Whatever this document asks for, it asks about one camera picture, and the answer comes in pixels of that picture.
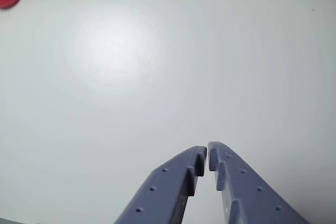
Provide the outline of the blue-grey gripper finger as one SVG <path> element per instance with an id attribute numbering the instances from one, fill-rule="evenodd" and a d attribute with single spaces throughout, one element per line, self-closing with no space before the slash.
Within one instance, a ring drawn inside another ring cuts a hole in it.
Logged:
<path id="1" fill-rule="evenodd" d="M 209 142 L 208 163 L 225 223 L 308 223 L 227 145 Z"/>
<path id="2" fill-rule="evenodd" d="M 154 169 L 115 223 L 181 223 L 206 156 L 205 146 L 193 146 Z"/>

